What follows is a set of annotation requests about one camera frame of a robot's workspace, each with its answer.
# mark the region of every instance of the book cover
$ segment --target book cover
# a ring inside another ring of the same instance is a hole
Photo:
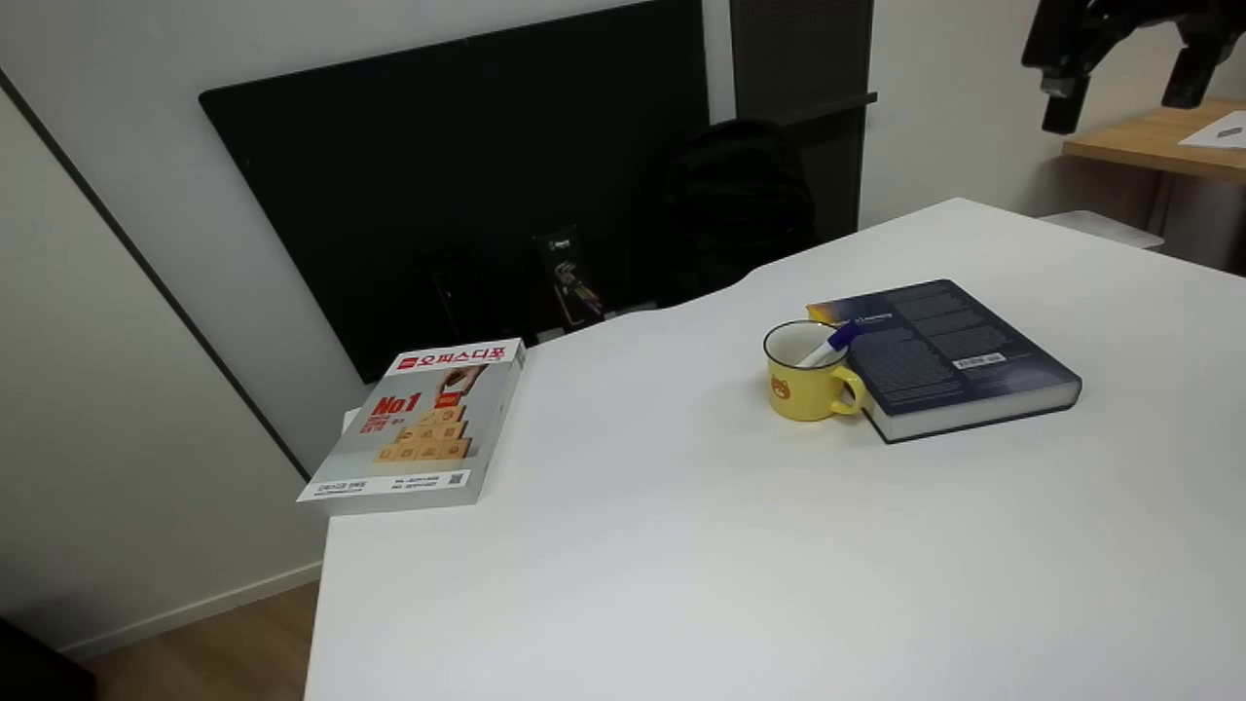
[[[332,512],[476,502],[519,363],[523,341],[399,354],[301,502]]]
[[[888,446],[1072,411],[1083,394],[1079,376],[955,280],[811,304],[811,319],[857,324],[844,363]]]

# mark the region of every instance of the mug handle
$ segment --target mug handle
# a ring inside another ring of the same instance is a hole
[[[832,365],[831,378],[850,389],[850,399],[832,399],[832,403],[831,403],[831,412],[832,412],[832,417],[857,417],[857,412],[863,411],[863,382],[862,382],[862,376],[851,376],[850,365]]]

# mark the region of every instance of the white book cover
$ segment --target white book cover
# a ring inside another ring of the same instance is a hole
[[[523,363],[523,341],[392,357],[301,502],[334,512],[476,502]]]

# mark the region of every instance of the dark blue book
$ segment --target dark blue book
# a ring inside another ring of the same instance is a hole
[[[1072,411],[1083,394],[1079,376],[955,280],[811,304],[811,315],[857,324],[850,365],[888,446]]]

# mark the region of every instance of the monitor screen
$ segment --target monitor screen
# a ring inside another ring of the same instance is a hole
[[[357,376],[558,319],[532,239],[650,291],[671,154],[706,129],[701,6],[655,0],[204,93]]]

